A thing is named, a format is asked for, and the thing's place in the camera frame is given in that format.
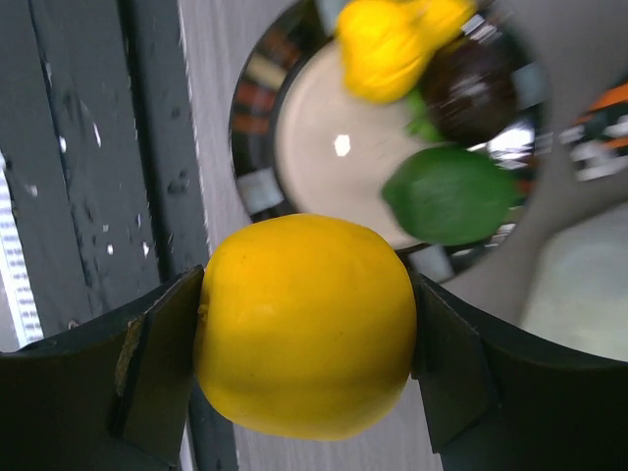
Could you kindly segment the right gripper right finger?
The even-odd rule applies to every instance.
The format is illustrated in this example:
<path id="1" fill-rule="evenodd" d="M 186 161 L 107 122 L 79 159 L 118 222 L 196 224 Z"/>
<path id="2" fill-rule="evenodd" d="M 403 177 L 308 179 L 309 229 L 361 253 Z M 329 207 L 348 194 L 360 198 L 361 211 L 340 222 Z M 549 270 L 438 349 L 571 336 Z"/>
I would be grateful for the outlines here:
<path id="1" fill-rule="evenodd" d="M 627 366 L 529 334 L 421 276 L 412 377 L 446 470 L 623 470 Z"/>

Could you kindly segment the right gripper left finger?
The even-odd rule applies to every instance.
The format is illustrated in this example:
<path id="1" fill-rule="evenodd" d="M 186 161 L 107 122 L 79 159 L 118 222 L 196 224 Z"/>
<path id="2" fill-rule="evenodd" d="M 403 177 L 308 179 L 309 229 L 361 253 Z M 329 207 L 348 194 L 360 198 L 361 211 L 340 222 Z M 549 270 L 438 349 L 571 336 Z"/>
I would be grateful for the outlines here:
<path id="1" fill-rule="evenodd" d="M 203 270 L 1 356 L 4 470 L 174 470 Z"/>

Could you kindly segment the yellow fake lemon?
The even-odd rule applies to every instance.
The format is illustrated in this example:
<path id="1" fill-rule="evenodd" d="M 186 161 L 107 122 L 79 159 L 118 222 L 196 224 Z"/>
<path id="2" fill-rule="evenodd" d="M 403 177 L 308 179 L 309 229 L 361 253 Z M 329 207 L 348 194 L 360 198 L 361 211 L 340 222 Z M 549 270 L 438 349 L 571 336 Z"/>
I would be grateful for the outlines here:
<path id="1" fill-rule="evenodd" d="M 228 236 L 206 267 L 194 373 L 253 431 L 337 441 L 384 418 L 410 375 L 410 277 L 375 232 L 294 214 Z"/>

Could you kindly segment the green fake avocado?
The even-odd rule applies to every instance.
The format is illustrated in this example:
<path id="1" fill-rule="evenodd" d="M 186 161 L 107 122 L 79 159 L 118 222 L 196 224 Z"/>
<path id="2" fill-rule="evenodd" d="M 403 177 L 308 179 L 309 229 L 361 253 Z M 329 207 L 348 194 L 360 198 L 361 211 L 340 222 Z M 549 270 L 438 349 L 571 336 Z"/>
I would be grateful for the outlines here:
<path id="1" fill-rule="evenodd" d="M 408 157 L 384 183 L 381 196 L 407 234 L 449 246 L 493 235 L 522 199 L 511 172 L 487 154 L 457 145 Z"/>

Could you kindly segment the beige plate with dark rim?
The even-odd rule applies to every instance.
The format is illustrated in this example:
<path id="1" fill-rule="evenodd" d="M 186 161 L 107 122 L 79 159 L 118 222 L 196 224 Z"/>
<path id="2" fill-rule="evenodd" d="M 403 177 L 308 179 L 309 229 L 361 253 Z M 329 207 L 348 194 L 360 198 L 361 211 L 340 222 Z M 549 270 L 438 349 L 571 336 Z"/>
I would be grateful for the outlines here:
<path id="1" fill-rule="evenodd" d="M 235 86 L 230 141 L 235 182 L 254 222 L 313 212 L 365 226 L 413 270 L 443 283 L 478 264 L 514 230 L 518 201 L 490 236 L 438 246 L 412 238 L 381 197 L 410 155 L 440 144 L 411 95 L 370 105 L 343 86 L 333 28 L 339 1 L 297 1 L 264 32 Z"/>

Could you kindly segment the dark purple fake mangosteen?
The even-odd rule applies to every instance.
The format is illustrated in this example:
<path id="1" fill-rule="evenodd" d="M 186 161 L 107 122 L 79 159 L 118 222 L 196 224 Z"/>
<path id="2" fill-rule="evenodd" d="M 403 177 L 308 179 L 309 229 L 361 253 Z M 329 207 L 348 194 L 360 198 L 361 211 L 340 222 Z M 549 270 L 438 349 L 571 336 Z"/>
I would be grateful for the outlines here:
<path id="1" fill-rule="evenodd" d="M 466 36 L 436 52 L 407 103 L 413 114 L 408 133 L 465 147 L 497 136 L 515 121 L 519 108 L 507 57 Z"/>

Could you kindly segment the yellow fake pear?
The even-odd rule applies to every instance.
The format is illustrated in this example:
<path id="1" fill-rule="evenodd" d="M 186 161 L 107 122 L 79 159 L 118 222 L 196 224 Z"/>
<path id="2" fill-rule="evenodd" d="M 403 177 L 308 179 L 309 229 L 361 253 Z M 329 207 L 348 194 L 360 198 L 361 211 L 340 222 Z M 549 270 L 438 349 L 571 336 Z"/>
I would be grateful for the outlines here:
<path id="1" fill-rule="evenodd" d="M 474 1 L 348 2 L 336 25 L 345 87 L 374 104 L 399 100 L 477 11 Z"/>

